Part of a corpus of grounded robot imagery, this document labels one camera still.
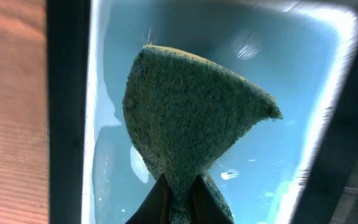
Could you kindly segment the green yellow sponge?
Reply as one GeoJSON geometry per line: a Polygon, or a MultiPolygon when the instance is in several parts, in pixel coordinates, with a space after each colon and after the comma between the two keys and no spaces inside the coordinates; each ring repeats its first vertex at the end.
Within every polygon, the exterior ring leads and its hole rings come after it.
{"type": "Polygon", "coordinates": [[[283,117],[275,98],[242,76],[157,45],[145,45],[135,57],[122,104],[133,146],[171,189],[170,223],[190,222],[189,191],[197,177],[231,218],[210,166],[254,125],[283,117]]]}

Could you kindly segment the black rectangular tray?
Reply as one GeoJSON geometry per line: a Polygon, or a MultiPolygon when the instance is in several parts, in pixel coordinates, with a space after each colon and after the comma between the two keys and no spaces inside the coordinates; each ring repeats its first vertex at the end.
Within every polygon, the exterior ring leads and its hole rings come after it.
{"type": "MultiPolygon", "coordinates": [[[[92,2],[47,3],[51,223],[82,223],[92,2]]],[[[358,1],[311,2],[347,7],[358,16],[358,1]]],[[[319,143],[317,153],[313,156],[306,182],[288,223],[332,223],[334,214],[338,214],[337,223],[344,223],[351,205],[338,207],[337,203],[342,197],[354,201],[357,194],[358,47],[349,64],[332,119],[319,143]]]]}

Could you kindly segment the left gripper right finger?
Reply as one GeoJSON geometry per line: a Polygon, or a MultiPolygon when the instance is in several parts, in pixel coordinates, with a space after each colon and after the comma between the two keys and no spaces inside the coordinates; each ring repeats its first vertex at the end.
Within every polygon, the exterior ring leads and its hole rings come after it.
{"type": "Polygon", "coordinates": [[[200,175],[191,186],[191,223],[233,224],[217,205],[200,175]]]}

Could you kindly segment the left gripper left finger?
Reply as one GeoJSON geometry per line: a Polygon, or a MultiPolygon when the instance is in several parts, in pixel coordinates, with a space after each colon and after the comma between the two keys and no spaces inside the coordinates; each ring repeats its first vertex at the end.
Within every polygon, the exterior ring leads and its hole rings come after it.
{"type": "Polygon", "coordinates": [[[151,191],[125,224],[170,224],[170,188],[161,174],[151,191]]]}

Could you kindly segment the blue water basin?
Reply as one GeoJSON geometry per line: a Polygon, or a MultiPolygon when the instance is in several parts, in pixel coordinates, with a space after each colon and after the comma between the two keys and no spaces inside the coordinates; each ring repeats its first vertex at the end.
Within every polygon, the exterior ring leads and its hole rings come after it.
{"type": "Polygon", "coordinates": [[[358,16],[311,1],[93,1],[82,223],[124,223],[154,184],[123,119],[146,44],[207,58],[273,95],[262,121],[210,168],[235,223],[288,223],[358,47],[358,16]]]}

